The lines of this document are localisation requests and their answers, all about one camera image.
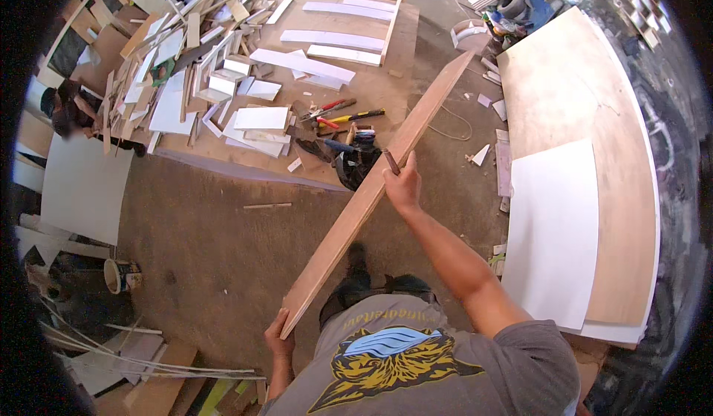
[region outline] red object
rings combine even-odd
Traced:
[[[332,102],[331,104],[323,105],[323,106],[322,106],[322,110],[330,109],[330,108],[332,108],[332,107],[336,107],[337,105],[341,104],[341,103],[344,102],[344,101],[346,101],[346,99],[340,99],[340,100],[337,100],[336,102]]]
[[[328,127],[331,127],[331,128],[339,128],[339,126],[337,124],[334,124],[333,122],[330,122],[330,121],[326,120],[325,118],[316,118],[316,121],[321,122],[322,124],[324,124]]]

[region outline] gray t-shirt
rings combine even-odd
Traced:
[[[315,358],[264,415],[574,414],[580,380],[552,321],[493,340],[449,328],[438,305],[372,296],[336,315]]]

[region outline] hand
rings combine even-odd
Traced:
[[[416,152],[412,151],[408,154],[406,166],[401,170],[399,176],[395,175],[390,168],[384,169],[382,174],[388,198],[399,214],[403,216],[421,209],[419,206],[421,175],[416,171]]]
[[[277,313],[277,317],[275,317],[272,324],[270,324],[270,327],[266,329],[263,334],[267,347],[270,351],[272,351],[272,355],[276,358],[291,358],[292,351],[294,351],[294,331],[290,333],[287,340],[280,339],[282,327],[287,321],[289,314],[289,309],[280,308],[280,312]]]

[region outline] workbench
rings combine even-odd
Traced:
[[[294,0],[276,24],[263,25],[257,46],[283,53],[301,48],[307,53],[308,43],[280,42],[280,36],[286,29],[327,30],[378,38],[387,35],[387,21],[347,14],[302,11],[302,6],[308,1],[337,3],[340,0]],[[377,145],[382,148],[387,146],[391,136],[406,117],[406,100],[411,92],[411,71],[414,64],[418,19],[419,10],[415,6],[401,4],[382,67],[324,59],[324,62],[356,72],[352,82],[348,86],[343,85],[340,92],[296,81],[290,69],[275,67],[274,73],[265,78],[267,81],[282,85],[274,101],[236,95],[219,128],[222,129],[227,125],[228,119],[236,109],[246,107],[248,104],[279,106],[291,105],[295,100],[300,100],[309,106],[324,105],[338,99],[356,98],[355,105],[340,110],[339,114],[351,115],[369,109],[386,109],[385,116],[369,118],[361,122],[372,125],[377,131]],[[403,76],[389,75],[390,70],[398,71]],[[189,147],[187,141],[188,138],[183,135],[162,135],[154,154],[232,177],[345,190],[339,182],[336,171],[329,164],[318,162],[311,154],[298,155],[294,144],[287,156],[273,158],[254,150],[230,146],[225,143],[224,138],[217,138],[207,127],[201,127],[193,147]],[[298,156],[302,156],[303,167],[290,172],[287,168]]]

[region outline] workshop floor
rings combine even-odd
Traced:
[[[407,0],[421,10],[414,63],[413,107],[441,68],[455,58],[449,30],[465,15],[453,0]],[[479,62],[470,68],[482,73]],[[464,93],[475,93],[466,100]],[[416,146],[423,208],[483,257],[505,242],[508,217],[496,194],[495,128],[505,124],[478,104],[478,93],[502,99],[499,87],[466,71],[444,105],[468,119],[473,137],[458,141],[426,131]],[[468,128],[443,109],[432,125],[462,136]],[[491,145],[482,167],[464,154]],[[121,258],[138,261],[145,283],[133,299],[142,324],[194,343],[213,365],[269,373],[262,341],[290,286],[349,201],[351,194],[293,184],[236,180],[161,157],[134,158],[119,230]],[[246,204],[292,207],[244,210]],[[432,271],[403,221],[384,198],[358,236],[367,245],[375,286],[384,274],[413,273],[430,285],[450,324],[470,329],[455,299]],[[342,260],[296,329],[295,368],[312,358],[317,315],[344,274]]]

